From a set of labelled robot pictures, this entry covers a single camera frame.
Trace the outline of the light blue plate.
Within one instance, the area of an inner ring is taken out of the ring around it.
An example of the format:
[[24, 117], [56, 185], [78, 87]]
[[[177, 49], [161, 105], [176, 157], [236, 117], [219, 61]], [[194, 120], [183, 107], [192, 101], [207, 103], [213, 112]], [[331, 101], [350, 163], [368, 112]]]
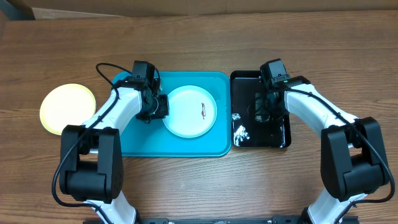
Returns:
[[178, 87], [168, 94], [169, 114], [163, 119], [165, 127], [182, 138], [197, 138], [215, 124], [217, 105], [204, 88], [194, 85]]

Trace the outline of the yellow plate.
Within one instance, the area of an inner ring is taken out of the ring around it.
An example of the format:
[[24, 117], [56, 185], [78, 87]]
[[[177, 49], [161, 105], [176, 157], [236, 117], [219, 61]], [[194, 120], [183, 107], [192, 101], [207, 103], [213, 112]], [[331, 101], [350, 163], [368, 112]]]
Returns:
[[85, 86], [69, 83], [56, 87], [40, 106], [40, 122], [50, 133], [61, 135], [67, 125], [81, 125], [96, 112], [94, 94]]

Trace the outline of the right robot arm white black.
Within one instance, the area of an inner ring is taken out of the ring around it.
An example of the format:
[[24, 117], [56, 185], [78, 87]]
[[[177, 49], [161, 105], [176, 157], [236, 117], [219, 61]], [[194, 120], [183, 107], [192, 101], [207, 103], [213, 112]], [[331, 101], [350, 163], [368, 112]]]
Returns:
[[396, 184], [388, 166], [379, 123], [349, 114], [323, 97], [303, 76], [291, 77], [281, 59], [261, 65], [264, 92], [256, 111], [283, 127], [298, 116], [321, 140], [320, 173], [324, 189], [305, 208], [298, 223], [343, 223], [361, 203], [390, 201]]

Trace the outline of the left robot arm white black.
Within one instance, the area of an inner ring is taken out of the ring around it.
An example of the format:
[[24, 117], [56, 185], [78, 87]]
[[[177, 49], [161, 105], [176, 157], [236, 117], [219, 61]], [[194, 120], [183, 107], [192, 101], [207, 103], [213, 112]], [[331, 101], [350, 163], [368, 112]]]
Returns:
[[59, 205], [90, 207], [102, 223], [141, 222], [122, 192], [121, 134], [133, 118], [149, 124], [169, 114], [160, 89], [159, 70], [136, 60], [125, 78], [111, 84], [108, 100], [89, 120], [63, 129], [52, 179], [52, 197]]

